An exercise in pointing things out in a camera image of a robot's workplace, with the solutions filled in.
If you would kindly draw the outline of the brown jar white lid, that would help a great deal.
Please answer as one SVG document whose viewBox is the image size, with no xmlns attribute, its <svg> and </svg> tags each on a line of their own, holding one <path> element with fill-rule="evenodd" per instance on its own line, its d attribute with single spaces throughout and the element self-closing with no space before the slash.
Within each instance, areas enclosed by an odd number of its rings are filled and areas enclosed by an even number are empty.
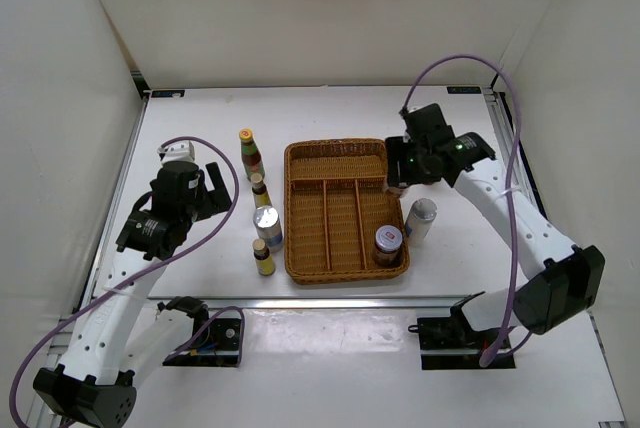
<svg viewBox="0 0 640 428">
<path fill-rule="evenodd" d="M 390 185 L 385 186 L 385 192 L 388 195 L 398 199 L 405 197 L 408 194 L 409 190 L 410 190 L 409 187 L 394 187 Z"/>
<path fill-rule="evenodd" d="M 397 227 L 379 227 L 374 237 L 373 260 L 384 267 L 393 265 L 399 257 L 402 243 L 403 235 Z"/>
</svg>

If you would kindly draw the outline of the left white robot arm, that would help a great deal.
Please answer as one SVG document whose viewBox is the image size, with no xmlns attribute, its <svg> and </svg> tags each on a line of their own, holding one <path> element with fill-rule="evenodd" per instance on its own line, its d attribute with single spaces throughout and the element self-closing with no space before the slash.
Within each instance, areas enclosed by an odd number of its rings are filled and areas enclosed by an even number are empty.
<svg viewBox="0 0 640 428">
<path fill-rule="evenodd" d="M 207 347 L 214 315 L 201 300 L 176 297 L 160 305 L 156 322 L 130 336 L 151 289 L 198 221 L 235 207 L 217 163 L 164 161 L 150 191 L 134 204 L 116 239 L 117 254 L 103 295 L 82 311 L 85 322 L 53 368 L 42 368 L 33 388 L 71 423 L 121 427 L 137 390 L 158 366 Z"/>
</svg>

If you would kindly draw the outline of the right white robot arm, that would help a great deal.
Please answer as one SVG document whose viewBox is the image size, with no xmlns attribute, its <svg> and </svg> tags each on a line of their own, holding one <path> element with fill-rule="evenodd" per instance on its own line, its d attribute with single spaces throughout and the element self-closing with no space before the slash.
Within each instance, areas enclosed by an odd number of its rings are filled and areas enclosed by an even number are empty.
<svg viewBox="0 0 640 428">
<path fill-rule="evenodd" d="M 513 293 L 484 293 L 465 302 L 449 323 L 455 344 L 470 348 L 505 319 L 542 335 L 594 304 L 605 266 L 597 247 L 579 247 L 526 196 L 508 190 L 506 168 L 491 146 L 475 132 L 455 135 L 438 104 L 404 108 L 400 116 L 404 135 L 385 140 L 388 186 L 445 181 L 490 223 L 527 279 Z M 513 309 L 506 317 L 508 301 Z"/>
</svg>

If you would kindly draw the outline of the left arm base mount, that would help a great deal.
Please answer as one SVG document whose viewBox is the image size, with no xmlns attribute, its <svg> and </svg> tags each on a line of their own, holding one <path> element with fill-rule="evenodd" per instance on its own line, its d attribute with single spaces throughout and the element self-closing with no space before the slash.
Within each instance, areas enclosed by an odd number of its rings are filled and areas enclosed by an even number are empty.
<svg viewBox="0 0 640 428">
<path fill-rule="evenodd" d="M 193 322 L 192 334 L 198 337 L 187 348 L 174 351 L 163 362 L 176 367 L 236 368 L 242 359 L 245 315 L 233 306 L 221 308 L 214 314 L 200 299 L 184 296 L 157 304 L 158 312 L 177 311 Z"/>
</svg>

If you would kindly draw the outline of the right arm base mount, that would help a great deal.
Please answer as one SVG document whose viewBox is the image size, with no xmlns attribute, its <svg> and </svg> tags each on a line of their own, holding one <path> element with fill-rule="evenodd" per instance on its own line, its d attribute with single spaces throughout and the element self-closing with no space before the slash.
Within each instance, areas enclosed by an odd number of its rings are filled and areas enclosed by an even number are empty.
<svg viewBox="0 0 640 428">
<path fill-rule="evenodd" d="M 423 371 L 480 369 L 481 355 L 499 334 L 499 328 L 474 331 L 463 317 L 462 307 L 480 295 L 456 302 L 447 317 L 422 317 L 408 326 L 408 332 L 418 336 Z"/>
</svg>

